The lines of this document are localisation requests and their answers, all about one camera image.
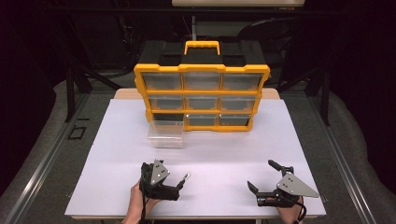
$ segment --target white table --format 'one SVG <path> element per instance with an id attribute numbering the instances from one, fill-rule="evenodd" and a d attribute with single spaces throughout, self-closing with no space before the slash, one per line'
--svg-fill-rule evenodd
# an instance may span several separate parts
<path id="1" fill-rule="evenodd" d="M 277 217 L 274 207 L 258 207 L 247 181 L 272 191 L 282 175 L 267 164 L 293 166 L 295 174 L 318 191 L 282 100 L 262 100 L 252 131 L 184 134 L 183 149 L 153 148 L 142 100 L 111 100 L 70 203 L 73 218 L 119 218 L 126 214 L 130 187 L 143 162 L 164 160 L 175 186 L 191 177 L 176 202 L 159 203 L 148 218 L 225 219 Z M 324 216 L 320 198 L 305 198 L 308 217 Z"/>

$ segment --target plastic storage drawer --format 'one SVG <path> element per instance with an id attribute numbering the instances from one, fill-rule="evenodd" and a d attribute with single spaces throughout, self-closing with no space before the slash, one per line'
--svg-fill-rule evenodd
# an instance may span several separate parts
<path id="1" fill-rule="evenodd" d="M 219 90 L 220 73 L 187 72 L 183 77 L 186 90 Z"/>
<path id="2" fill-rule="evenodd" d="M 253 108 L 256 96 L 223 95 L 221 96 L 221 110 L 249 111 Z"/>
<path id="3" fill-rule="evenodd" d="M 148 140 L 154 147 L 181 148 L 183 127 L 183 121 L 153 120 L 148 130 Z"/>
<path id="4" fill-rule="evenodd" d="M 219 125 L 221 126 L 248 126 L 249 114 L 220 114 Z"/>
<path id="5" fill-rule="evenodd" d="M 142 73 L 147 90 L 180 90 L 179 73 Z"/>
<path id="6" fill-rule="evenodd" d="M 190 126 L 214 126 L 218 115 L 216 114 L 188 114 L 187 122 Z"/>
<path id="7" fill-rule="evenodd" d="M 217 109 L 218 95 L 185 95 L 186 109 Z"/>
<path id="8" fill-rule="evenodd" d="M 151 108 L 154 110 L 181 110 L 183 109 L 183 100 L 181 95 L 159 95 L 153 94 L 148 96 Z"/>
<path id="9" fill-rule="evenodd" d="M 223 75 L 224 91 L 256 91 L 262 74 L 260 73 L 227 73 Z"/>

